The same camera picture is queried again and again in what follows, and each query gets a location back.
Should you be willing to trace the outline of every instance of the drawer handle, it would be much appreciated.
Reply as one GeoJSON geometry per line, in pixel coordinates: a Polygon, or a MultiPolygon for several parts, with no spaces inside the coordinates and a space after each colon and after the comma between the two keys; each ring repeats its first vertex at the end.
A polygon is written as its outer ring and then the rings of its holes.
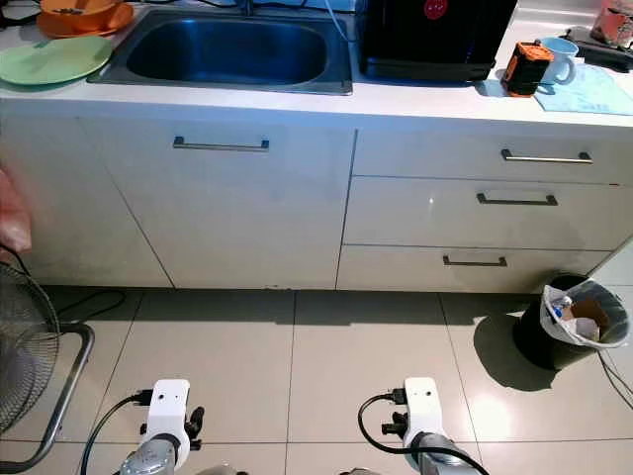
{"type": "Polygon", "coordinates": [[[478,193],[477,200],[482,205],[528,205],[528,206],[558,206],[554,195],[547,195],[545,201],[532,200],[489,200],[485,193],[478,193]]]}
{"type": "Polygon", "coordinates": [[[186,143],[185,138],[176,136],[174,148],[188,148],[190,150],[220,150],[220,151],[255,151],[265,152],[270,148],[269,141],[261,141],[261,145],[219,145],[216,143],[186,143]]]}
{"type": "Polygon", "coordinates": [[[443,256],[444,265],[463,265],[466,267],[507,267],[505,257],[500,257],[498,262],[458,262],[451,260],[448,255],[443,256]]]}
{"type": "Polygon", "coordinates": [[[507,148],[501,151],[501,156],[505,161],[535,161],[539,163],[571,163],[580,165],[592,165],[593,158],[586,151],[581,151],[578,158],[556,158],[547,156],[514,156],[507,148]]]}

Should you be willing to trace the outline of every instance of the plastic bag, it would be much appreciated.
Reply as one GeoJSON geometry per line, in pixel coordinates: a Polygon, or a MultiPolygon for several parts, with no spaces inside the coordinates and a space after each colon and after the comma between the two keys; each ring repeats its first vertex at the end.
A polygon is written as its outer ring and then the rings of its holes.
{"type": "Polygon", "coordinates": [[[552,338],[578,346],[589,346],[595,349],[608,349],[622,346],[630,332],[630,318],[619,297],[590,279],[567,291],[546,285],[543,289],[543,297],[541,299],[540,321],[543,330],[552,338]],[[574,302],[593,298],[597,300],[604,309],[609,316],[610,322],[608,329],[600,337],[599,341],[584,338],[579,334],[571,332],[568,327],[561,325],[561,320],[557,317],[556,311],[551,303],[563,299],[566,295],[574,302]]]}
{"type": "MultiPolygon", "coordinates": [[[[0,169],[0,243],[23,252],[31,249],[31,217],[22,197],[0,169]]],[[[8,252],[0,249],[0,258],[8,252]]]]}

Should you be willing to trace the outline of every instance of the green plate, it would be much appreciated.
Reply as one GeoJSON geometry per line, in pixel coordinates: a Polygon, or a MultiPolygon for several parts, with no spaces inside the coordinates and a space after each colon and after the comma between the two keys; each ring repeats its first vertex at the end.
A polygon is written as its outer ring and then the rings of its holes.
{"type": "Polygon", "coordinates": [[[112,54],[101,37],[51,40],[0,52],[0,79],[24,86],[54,84],[90,74],[112,54]]]}

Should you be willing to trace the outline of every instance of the stainless steel sink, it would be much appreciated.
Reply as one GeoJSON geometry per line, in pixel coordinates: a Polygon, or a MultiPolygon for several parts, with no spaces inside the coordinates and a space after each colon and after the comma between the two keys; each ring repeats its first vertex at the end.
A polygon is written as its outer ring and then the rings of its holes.
{"type": "Polygon", "coordinates": [[[150,11],[89,82],[351,93],[331,20],[150,11]]]}

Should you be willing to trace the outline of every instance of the beige tile floor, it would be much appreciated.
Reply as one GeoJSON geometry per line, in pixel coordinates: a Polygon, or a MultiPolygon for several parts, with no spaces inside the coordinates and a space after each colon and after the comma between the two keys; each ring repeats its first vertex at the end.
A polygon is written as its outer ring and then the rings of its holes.
{"type": "MultiPolygon", "coordinates": [[[[51,288],[63,305],[85,289],[51,288]]],[[[633,302],[633,292],[626,294],[633,302]]],[[[363,442],[356,411],[407,376],[435,378],[445,428],[492,475],[630,475],[633,411],[609,386],[597,357],[559,373],[533,367],[510,336],[530,297],[456,294],[132,291],[91,322],[97,336],[50,455],[28,472],[77,472],[97,417],[156,379],[191,382],[190,409],[206,408],[203,449],[178,473],[231,463],[251,475],[337,475],[363,466],[414,475],[406,460],[363,442]]],[[[76,351],[62,341],[50,387],[2,435],[0,457],[36,448],[76,351]]],[[[633,351],[611,356],[633,380],[633,351]]],[[[372,409],[367,423],[393,406],[372,409]]],[[[111,475],[136,447],[146,409],[113,417],[95,445],[89,475],[111,475]]]]}

